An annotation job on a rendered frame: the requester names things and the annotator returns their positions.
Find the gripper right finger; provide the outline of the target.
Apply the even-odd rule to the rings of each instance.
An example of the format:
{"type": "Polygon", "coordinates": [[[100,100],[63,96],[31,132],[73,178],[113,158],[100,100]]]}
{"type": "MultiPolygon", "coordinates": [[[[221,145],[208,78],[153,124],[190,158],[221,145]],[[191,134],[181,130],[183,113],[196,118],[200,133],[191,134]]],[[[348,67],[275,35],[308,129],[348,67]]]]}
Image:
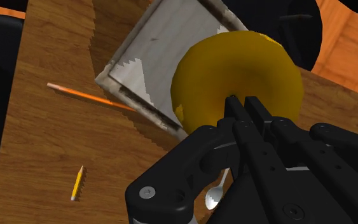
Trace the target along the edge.
{"type": "Polygon", "coordinates": [[[358,134],[328,123],[305,131],[288,118],[272,116],[257,97],[246,97],[244,108],[285,164],[305,164],[347,214],[358,219],[358,134]]]}

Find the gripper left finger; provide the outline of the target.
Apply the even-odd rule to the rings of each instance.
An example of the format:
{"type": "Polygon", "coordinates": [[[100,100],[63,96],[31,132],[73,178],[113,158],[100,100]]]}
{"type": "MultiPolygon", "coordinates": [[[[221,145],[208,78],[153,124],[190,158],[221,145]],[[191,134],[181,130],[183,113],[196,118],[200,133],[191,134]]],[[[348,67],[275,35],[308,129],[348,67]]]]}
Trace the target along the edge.
{"type": "Polygon", "coordinates": [[[194,201],[225,168],[233,184],[206,224],[287,224],[272,188],[286,169],[265,140],[273,119],[256,97],[226,98],[216,126],[197,128],[128,185],[129,224],[198,224],[194,201]]]}

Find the silver spoon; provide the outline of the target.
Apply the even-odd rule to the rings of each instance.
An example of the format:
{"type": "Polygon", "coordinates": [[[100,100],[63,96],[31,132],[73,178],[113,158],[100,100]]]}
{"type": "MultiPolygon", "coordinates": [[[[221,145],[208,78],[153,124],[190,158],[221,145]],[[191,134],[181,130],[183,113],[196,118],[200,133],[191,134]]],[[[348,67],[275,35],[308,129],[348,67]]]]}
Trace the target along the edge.
{"type": "Polygon", "coordinates": [[[219,204],[219,201],[223,197],[223,193],[224,193],[223,186],[229,170],[230,170],[229,168],[226,168],[224,170],[224,174],[223,177],[221,178],[220,183],[217,186],[214,186],[211,189],[209,189],[205,195],[205,206],[209,211],[213,210],[219,204]]]}

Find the short yellow pencil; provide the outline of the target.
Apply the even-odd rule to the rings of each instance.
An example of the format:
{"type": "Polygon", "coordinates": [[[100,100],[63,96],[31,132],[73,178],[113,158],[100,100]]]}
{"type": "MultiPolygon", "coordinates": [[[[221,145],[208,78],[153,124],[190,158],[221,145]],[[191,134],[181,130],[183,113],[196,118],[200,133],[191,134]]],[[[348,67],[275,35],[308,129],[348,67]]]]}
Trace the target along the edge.
{"type": "Polygon", "coordinates": [[[76,176],[76,180],[72,189],[72,194],[71,194],[71,201],[75,201],[76,200],[76,196],[78,194],[78,190],[79,190],[79,186],[82,180],[82,175],[83,175],[83,169],[84,167],[81,166],[81,168],[79,169],[77,176],[76,176]]]}

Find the long orange pencil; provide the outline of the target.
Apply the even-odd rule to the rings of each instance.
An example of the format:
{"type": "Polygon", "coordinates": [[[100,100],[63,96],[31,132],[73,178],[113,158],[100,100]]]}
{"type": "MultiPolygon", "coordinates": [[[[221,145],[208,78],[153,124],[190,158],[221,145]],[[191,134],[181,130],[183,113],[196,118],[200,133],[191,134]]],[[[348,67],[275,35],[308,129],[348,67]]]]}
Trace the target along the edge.
{"type": "Polygon", "coordinates": [[[71,97],[77,97],[78,99],[81,99],[81,100],[94,102],[94,103],[99,103],[99,104],[106,105],[106,106],[109,106],[109,107],[117,107],[117,108],[129,110],[129,111],[135,111],[133,108],[128,107],[128,106],[123,105],[123,104],[120,104],[118,102],[113,102],[113,101],[110,101],[108,99],[103,99],[103,98],[100,98],[100,97],[96,97],[94,95],[86,94],[86,93],[83,93],[83,92],[80,92],[80,91],[77,91],[77,90],[74,90],[74,89],[71,89],[71,88],[63,87],[63,86],[56,85],[56,84],[53,84],[53,83],[47,83],[46,86],[48,88],[50,88],[50,89],[53,89],[56,92],[66,94],[66,95],[69,95],[71,97]]]}

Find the white grey shallow tray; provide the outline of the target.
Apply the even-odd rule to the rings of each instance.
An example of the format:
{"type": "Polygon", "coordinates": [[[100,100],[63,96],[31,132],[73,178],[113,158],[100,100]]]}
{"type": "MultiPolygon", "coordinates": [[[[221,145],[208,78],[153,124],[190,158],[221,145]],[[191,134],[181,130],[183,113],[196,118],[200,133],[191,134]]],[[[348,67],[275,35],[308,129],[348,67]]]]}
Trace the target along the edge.
{"type": "Polygon", "coordinates": [[[96,83],[141,115],[183,140],[170,86],[179,61],[199,41],[246,26],[222,0],[154,0],[96,83]]]}

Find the wooden table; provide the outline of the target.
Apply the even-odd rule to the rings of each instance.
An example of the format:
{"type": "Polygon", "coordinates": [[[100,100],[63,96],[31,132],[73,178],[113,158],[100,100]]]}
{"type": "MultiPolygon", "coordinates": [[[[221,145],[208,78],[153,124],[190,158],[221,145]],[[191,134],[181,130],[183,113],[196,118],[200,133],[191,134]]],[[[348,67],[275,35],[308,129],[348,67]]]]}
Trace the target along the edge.
{"type": "MultiPolygon", "coordinates": [[[[318,0],[322,53],[298,125],[358,133],[358,14],[318,0]]],[[[149,0],[29,0],[0,147],[0,224],[128,224],[127,186],[177,143],[142,115],[81,101],[149,0]],[[77,173],[84,167],[75,201],[77,173]]]]}

